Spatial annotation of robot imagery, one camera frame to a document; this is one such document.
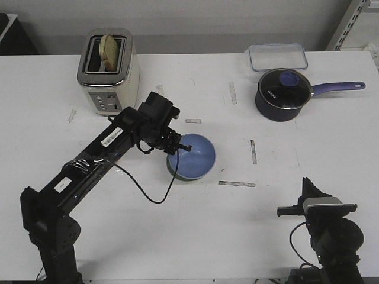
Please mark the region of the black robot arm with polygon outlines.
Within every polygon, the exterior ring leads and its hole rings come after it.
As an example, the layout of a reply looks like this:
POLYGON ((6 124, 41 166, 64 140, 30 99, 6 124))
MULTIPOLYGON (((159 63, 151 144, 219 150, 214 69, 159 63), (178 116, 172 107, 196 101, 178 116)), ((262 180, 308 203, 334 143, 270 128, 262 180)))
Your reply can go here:
POLYGON ((277 215, 301 215, 310 235, 310 245, 320 268, 305 259, 299 269, 292 269, 287 283, 364 283, 358 269, 358 249, 364 243, 362 230, 345 218, 356 211, 357 204, 344 204, 337 197, 320 191, 309 178, 303 178, 297 204, 279 207, 277 215))
POLYGON ((74 250, 81 228, 69 214, 130 148, 144 141, 151 150, 171 155, 191 149, 182 145, 181 135, 169 127, 179 114, 171 101, 151 92, 138 109, 127 107, 118 115, 109 115, 111 124, 66 162, 41 191, 23 190, 23 227, 38 247, 46 275, 43 283, 83 282, 74 250))

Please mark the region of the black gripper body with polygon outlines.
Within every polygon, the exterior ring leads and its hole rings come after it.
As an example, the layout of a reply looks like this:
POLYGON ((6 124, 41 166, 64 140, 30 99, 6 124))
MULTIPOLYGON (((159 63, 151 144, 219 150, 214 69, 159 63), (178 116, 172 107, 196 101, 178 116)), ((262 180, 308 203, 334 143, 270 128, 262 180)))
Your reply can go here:
POLYGON ((357 204, 342 202, 342 206, 310 208, 308 211, 304 212, 303 203, 306 199, 307 198, 299 197, 298 203, 293 206, 278 207, 277 216, 281 217, 299 215, 305 216, 305 218, 310 221, 315 219, 342 218, 344 216, 347 216, 351 212, 355 212, 357 209, 357 204))
POLYGON ((172 129, 169 129, 168 131, 164 131, 162 133, 153 147, 158 150, 163 150, 167 154, 174 155, 179 149, 181 138, 182 135, 172 129))

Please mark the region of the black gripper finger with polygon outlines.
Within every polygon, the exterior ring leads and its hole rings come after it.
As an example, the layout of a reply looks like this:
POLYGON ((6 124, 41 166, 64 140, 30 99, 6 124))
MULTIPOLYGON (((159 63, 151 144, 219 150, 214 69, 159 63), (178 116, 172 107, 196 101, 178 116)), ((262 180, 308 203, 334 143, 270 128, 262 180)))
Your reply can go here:
POLYGON ((192 149, 192 145, 183 145, 181 143, 178 143, 177 144, 177 149, 182 149, 182 150, 185 150, 185 151, 191 151, 192 149))
POLYGON ((302 198, 321 198, 326 194, 319 190, 308 177, 303 177, 302 198))

